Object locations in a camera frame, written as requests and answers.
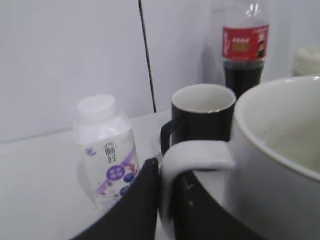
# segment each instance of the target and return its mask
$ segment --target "purple design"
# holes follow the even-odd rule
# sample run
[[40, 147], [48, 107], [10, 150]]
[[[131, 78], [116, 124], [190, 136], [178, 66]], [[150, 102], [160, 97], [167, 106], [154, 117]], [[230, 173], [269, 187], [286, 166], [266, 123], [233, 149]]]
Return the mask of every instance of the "purple design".
[[128, 192], [128, 190], [129, 190], [129, 187], [128, 187], [128, 186], [125, 186], [124, 188], [122, 188], [122, 189], [120, 190], [120, 195], [121, 195], [121, 196], [124, 196], [124, 195]]
[[97, 154], [96, 151], [94, 152], [93, 148], [87, 148], [87, 149], [85, 150], [85, 153], [86, 153], [88, 156], [91, 156], [91, 157]]
[[106, 195], [105, 191], [107, 190], [108, 187], [112, 187], [113, 185], [112, 181], [118, 181], [124, 177], [126, 173], [125, 167], [129, 167], [132, 173], [134, 175], [137, 175], [138, 171], [136, 170], [135, 166], [131, 163], [135, 155], [136, 155], [136, 148], [133, 148], [133, 150], [129, 153], [129, 155], [125, 158], [125, 160], [120, 165], [111, 167], [106, 173], [106, 181], [102, 183], [100, 187], [98, 187], [98, 189], [96, 190], [96, 193], [100, 195]]
[[126, 169], [121, 165], [111, 167], [106, 173], [106, 178], [112, 181], [118, 181], [124, 177]]
[[131, 183], [134, 179], [135, 179], [135, 174], [129, 173], [129, 174], [124, 176], [123, 180], [124, 180], [125, 183]]

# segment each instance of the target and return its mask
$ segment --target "soda bottle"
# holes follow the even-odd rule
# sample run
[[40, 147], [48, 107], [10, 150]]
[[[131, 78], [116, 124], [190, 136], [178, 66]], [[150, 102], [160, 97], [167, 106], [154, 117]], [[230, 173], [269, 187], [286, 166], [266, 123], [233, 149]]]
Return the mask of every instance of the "soda bottle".
[[270, 24], [263, 0], [231, 0], [223, 27], [226, 86], [240, 98], [260, 84]]

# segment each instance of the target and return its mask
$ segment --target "red label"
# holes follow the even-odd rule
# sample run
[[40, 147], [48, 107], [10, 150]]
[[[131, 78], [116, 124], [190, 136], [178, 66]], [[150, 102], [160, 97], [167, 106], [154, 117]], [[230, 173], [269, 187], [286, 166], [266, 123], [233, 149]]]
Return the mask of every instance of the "red label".
[[223, 29], [223, 57], [234, 61], [261, 60], [267, 55], [269, 25]]

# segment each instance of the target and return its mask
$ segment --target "blue berry graphic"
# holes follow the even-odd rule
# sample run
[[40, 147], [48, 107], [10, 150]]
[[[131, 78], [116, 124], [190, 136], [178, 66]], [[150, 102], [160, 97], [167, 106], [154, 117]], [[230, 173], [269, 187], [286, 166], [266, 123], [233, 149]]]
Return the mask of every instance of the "blue berry graphic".
[[135, 179], [135, 175], [133, 173], [129, 173], [127, 175], [124, 176], [124, 181], [126, 183], [131, 183], [133, 180]]
[[121, 196], [124, 196], [124, 195], [127, 193], [128, 189], [129, 189], [128, 186], [125, 186], [124, 188], [122, 188], [122, 189], [120, 190], [120, 195], [121, 195]]

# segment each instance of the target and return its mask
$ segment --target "white wall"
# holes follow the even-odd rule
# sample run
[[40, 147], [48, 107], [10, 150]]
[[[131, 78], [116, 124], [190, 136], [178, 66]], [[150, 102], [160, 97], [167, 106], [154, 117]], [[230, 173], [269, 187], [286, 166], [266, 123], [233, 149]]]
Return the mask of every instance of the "white wall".
[[177, 90], [219, 76], [208, 68], [214, 64], [212, 36], [219, 31], [213, 2], [142, 0], [158, 111], [170, 108]]
[[0, 142], [71, 128], [95, 94], [153, 112], [138, 1], [2, 0], [0, 33]]
[[[270, 39], [262, 82], [291, 75], [298, 47], [319, 44], [318, 0], [265, 0]], [[142, 0], [155, 99], [170, 108], [179, 89], [224, 84], [222, 28], [225, 0]]]

